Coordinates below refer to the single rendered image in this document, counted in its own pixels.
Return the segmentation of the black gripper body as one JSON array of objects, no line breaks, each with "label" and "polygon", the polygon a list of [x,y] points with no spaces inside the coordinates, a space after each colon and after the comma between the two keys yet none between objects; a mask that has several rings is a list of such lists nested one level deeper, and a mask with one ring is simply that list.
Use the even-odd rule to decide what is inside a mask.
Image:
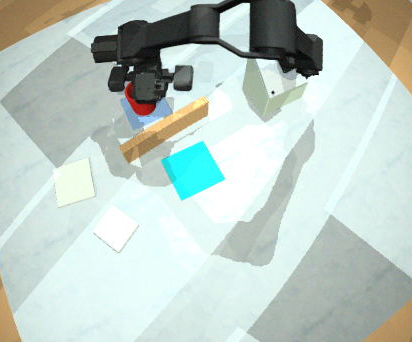
[{"label": "black gripper body", "polygon": [[[144,66],[134,66],[133,70],[140,69],[141,72],[149,72],[150,68],[159,70],[166,85],[174,81],[175,91],[191,91],[193,88],[194,68],[191,65],[175,66],[175,72],[169,73],[169,68],[162,69],[161,57],[159,56],[156,62]],[[125,82],[129,81],[132,81],[131,85],[133,86],[134,71],[129,71],[129,69],[130,67],[113,67],[108,79],[109,91],[121,92],[125,90]]]}]

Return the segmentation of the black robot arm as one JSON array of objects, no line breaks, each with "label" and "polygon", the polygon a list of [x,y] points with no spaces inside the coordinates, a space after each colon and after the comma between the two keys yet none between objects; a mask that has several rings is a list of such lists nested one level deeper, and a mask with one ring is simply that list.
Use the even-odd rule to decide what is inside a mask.
[{"label": "black robot arm", "polygon": [[[220,14],[249,3],[249,47],[242,51],[220,39]],[[121,67],[144,66],[157,61],[162,48],[186,45],[220,45],[243,59],[277,60],[284,73],[296,68],[304,77],[323,70],[323,39],[297,26],[291,0],[224,0],[192,5],[189,11],[159,21],[132,20],[118,27],[117,35],[96,36],[91,43],[95,63],[114,62]],[[154,71],[155,70],[155,71]],[[134,69],[132,99],[155,104],[167,95],[158,69]]]}]

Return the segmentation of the tan wooden plank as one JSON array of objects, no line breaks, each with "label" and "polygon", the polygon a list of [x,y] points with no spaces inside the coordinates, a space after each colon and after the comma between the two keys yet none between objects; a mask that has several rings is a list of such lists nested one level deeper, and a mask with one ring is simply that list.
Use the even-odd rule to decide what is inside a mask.
[{"label": "tan wooden plank", "polygon": [[129,163],[147,151],[180,133],[196,122],[208,116],[209,101],[205,96],[188,106],[158,121],[119,146],[124,159]]}]

